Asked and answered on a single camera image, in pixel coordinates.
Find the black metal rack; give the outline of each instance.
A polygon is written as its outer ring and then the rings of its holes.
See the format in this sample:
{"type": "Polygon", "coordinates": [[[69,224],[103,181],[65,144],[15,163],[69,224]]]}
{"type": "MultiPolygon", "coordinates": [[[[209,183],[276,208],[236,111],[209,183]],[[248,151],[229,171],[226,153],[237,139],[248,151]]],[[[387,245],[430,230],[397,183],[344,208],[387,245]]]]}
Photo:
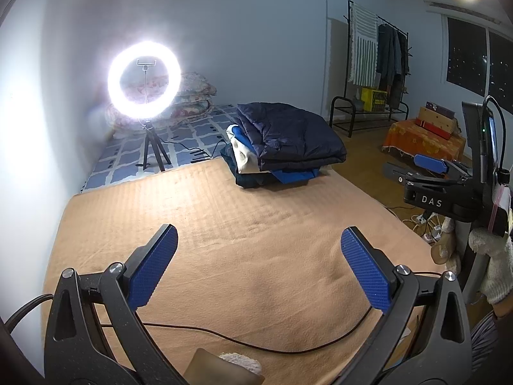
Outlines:
{"type": "MultiPolygon", "coordinates": [[[[330,113],[329,113],[329,126],[333,127],[335,125],[339,129],[346,131],[348,137],[351,137],[352,132],[355,130],[378,129],[381,127],[390,126],[391,122],[397,122],[397,120],[392,117],[392,114],[405,114],[406,115],[405,120],[407,120],[409,112],[410,112],[410,108],[408,107],[408,105],[405,102],[403,102],[403,94],[401,94],[401,101],[400,101],[399,105],[401,105],[401,104],[404,105],[406,107],[406,110],[402,110],[401,108],[394,109],[391,107],[385,107],[385,111],[358,111],[356,109],[355,103],[352,100],[350,100],[349,98],[347,98],[347,77],[349,75],[349,56],[350,56],[350,51],[351,51],[351,4],[353,4],[353,3],[354,2],[352,0],[347,0],[347,17],[344,16],[345,19],[347,20],[347,60],[346,60],[346,82],[344,85],[344,96],[343,97],[341,97],[341,96],[334,97],[334,99],[332,101],[332,107],[331,107],[330,113]],[[343,100],[345,102],[350,103],[351,105],[345,106],[345,107],[335,106],[335,102],[337,100],[343,100]],[[333,123],[333,113],[335,110],[339,110],[339,111],[343,111],[345,113],[351,114],[351,119],[345,120],[345,121],[339,122],[339,123],[333,123]],[[365,114],[365,115],[373,115],[373,114],[383,115],[383,114],[386,114],[387,112],[388,112],[388,118],[364,119],[364,120],[356,121],[357,115],[363,115],[363,114],[365,114]]],[[[406,36],[406,45],[408,47],[409,33],[403,32],[400,28],[394,26],[392,23],[388,22],[383,17],[377,16],[377,15],[376,15],[376,17],[379,18],[384,23],[386,23],[389,26],[396,29],[399,33],[402,33],[403,35],[405,35],[406,36]]],[[[405,81],[406,81],[406,74],[404,74],[404,78],[403,78],[403,82],[402,82],[403,87],[404,87],[405,81]]]]}

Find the tripod leg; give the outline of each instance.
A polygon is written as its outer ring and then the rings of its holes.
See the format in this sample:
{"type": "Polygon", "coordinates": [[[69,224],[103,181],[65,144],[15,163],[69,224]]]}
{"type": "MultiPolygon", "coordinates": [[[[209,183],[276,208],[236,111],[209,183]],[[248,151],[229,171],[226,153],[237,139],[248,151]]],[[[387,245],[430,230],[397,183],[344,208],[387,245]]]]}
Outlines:
{"type": "Polygon", "coordinates": [[[154,134],[152,136],[153,137],[151,139],[151,147],[153,148],[153,153],[155,154],[155,158],[157,159],[158,167],[160,168],[161,172],[164,172],[166,168],[164,168],[164,163],[162,162],[162,157],[160,156],[160,151],[158,150],[157,138],[154,134]]]}
{"type": "Polygon", "coordinates": [[[148,167],[148,147],[150,145],[150,138],[148,132],[146,132],[146,139],[144,139],[144,159],[143,159],[143,171],[148,167]]]}
{"type": "Polygon", "coordinates": [[[168,165],[171,165],[171,160],[169,159],[169,156],[167,155],[166,151],[164,150],[164,147],[162,146],[162,142],[160,141],[160,138],[158,135],[155,135],[155,139],[157,140],[158,147],[160,148],[162,155],[164,155],[164,159],[166,160],[168,165]]]}

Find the ceiling light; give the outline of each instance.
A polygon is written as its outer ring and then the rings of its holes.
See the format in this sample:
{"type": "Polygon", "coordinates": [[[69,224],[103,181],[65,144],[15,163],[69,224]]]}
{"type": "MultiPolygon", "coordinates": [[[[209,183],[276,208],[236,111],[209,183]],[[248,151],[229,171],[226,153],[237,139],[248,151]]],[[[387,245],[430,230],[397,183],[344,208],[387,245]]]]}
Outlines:
{"type": "Polygon", "coordinates": [[[107,85],[112,104],[122,114],[132,118],[152,118],[169,107],[178,92],[180,79],[180,66],[169,49],[159,43],[142,42],[129,47],[116,56],[110,67],[107,85]],[[145,104],[137,104],[127,99],[121,88],[120,79],[131,62],[146,56],[158,58],[164,64],[169,76],[169,84],[158,99],[145,104]]]}

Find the blue cloth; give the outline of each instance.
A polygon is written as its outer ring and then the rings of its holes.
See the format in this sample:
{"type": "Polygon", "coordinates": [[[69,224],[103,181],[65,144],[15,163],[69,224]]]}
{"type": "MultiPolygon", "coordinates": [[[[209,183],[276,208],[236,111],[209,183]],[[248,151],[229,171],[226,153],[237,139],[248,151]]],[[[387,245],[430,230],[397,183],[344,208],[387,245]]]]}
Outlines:
{"type": "MultiPolygon", "coordinates": [[[[255,148],[252,146],[251,142],[247,138],[247,136],[244,134],[244,132],[240,129],[240,126],[234,125],[232,127],[233,135],[235,136],[235,139],[237,139],[240,143],[242,143],[245,147],[247,147],[249,150],[251,150],[253,153],[256,154],[255,148]]],[[[270,171],[282,184],[289,184],[292,182],[299,182],[299,181],[308,181],[311,180],[319,175],[319,168],[317,169],[311,169],[311,170],[305,170],[305,171],[293,171],[293,172],[286,172],[283,170],[277,170],[277,171],[270,171]]]]}
{"type": "Polygon", "coordinates": [[[239,104],[237,114],[261,171],[307,170],[346,159],[344,144],[317,114],[268,102],[239,104]]]}

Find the navy blue comforter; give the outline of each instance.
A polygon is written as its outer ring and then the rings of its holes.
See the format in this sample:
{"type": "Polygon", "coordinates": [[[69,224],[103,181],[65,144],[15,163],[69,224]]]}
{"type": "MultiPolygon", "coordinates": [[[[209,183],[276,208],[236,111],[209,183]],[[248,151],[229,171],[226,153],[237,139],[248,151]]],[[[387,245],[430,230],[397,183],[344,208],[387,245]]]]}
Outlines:
{"type": "Polygon", "coordinates": [[[346,148],[322,117],[288,104],[237,106],[262,171],[319,168],[346,160],[346,148]]]}

